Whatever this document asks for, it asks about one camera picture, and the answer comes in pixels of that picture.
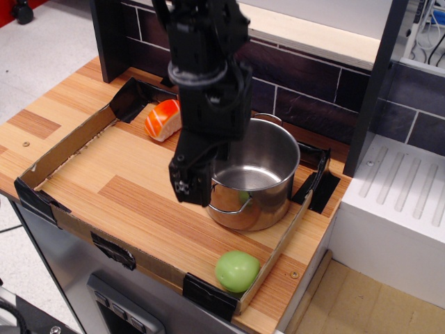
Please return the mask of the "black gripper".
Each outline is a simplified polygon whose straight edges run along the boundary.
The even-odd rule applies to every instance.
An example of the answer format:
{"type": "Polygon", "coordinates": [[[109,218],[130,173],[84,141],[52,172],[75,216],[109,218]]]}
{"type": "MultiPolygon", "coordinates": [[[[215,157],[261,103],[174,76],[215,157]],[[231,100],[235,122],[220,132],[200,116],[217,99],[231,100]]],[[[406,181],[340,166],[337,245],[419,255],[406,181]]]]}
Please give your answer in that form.
{"type": "Polygon", "coordinates": [[[209,85],[179,86],[182,130],[169,164],[170,183],[179,202],[206,207],[211,202],[212,161],[227,161],[230,140],[243,138],[250,120],[252,68],[230,62],[209,85]],[[208,136],[228,140],[216,142],[208,136]]]}

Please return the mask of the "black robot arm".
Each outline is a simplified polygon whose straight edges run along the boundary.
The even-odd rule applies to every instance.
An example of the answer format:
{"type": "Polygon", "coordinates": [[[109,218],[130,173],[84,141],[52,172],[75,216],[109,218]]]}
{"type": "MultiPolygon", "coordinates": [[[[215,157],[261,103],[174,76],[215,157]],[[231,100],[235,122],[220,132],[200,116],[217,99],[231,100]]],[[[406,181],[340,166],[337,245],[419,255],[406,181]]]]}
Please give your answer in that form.
{"type": "Polygon", "coordinates": [[[227,159],[251,118],[252,69],[235,59],[249,40],[236,1],[153,1],[168,35],[168,76],[179,89],[181,133],[169,165],[180,202],[211,202],[211,167],[227,159]]]}

